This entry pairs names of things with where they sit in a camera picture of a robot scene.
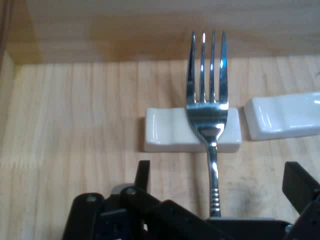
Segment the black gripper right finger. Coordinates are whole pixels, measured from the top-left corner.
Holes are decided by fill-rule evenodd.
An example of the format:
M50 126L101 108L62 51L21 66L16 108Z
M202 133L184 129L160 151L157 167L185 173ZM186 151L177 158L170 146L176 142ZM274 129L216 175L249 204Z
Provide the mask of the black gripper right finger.
M286 240L318 240L320 238L320 183L298 162L284 166L282 192L299 217L287 230Z

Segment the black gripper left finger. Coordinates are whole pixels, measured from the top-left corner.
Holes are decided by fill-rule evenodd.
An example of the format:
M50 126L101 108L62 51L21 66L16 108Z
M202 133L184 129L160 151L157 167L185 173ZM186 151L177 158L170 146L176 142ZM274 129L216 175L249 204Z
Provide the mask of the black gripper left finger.
M148 193L150 161L138 163L133 185L108 198L77 196L64 240L223 240L225 233L171 200Z

